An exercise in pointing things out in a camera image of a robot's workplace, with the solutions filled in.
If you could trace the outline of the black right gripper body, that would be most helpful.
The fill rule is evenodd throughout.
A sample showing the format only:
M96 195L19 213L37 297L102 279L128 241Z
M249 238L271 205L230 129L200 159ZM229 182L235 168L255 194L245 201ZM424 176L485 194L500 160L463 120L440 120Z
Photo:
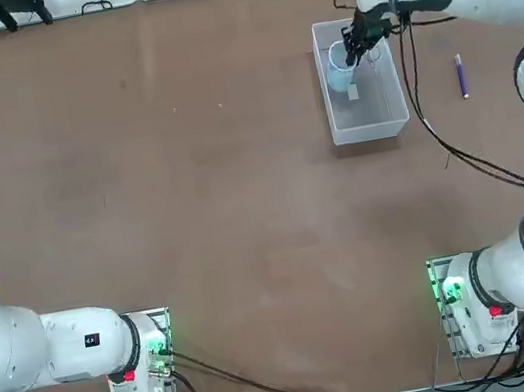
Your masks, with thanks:
M391 33L388 19L369 19L359 10L353 15L351 30L355 48L373 46Z

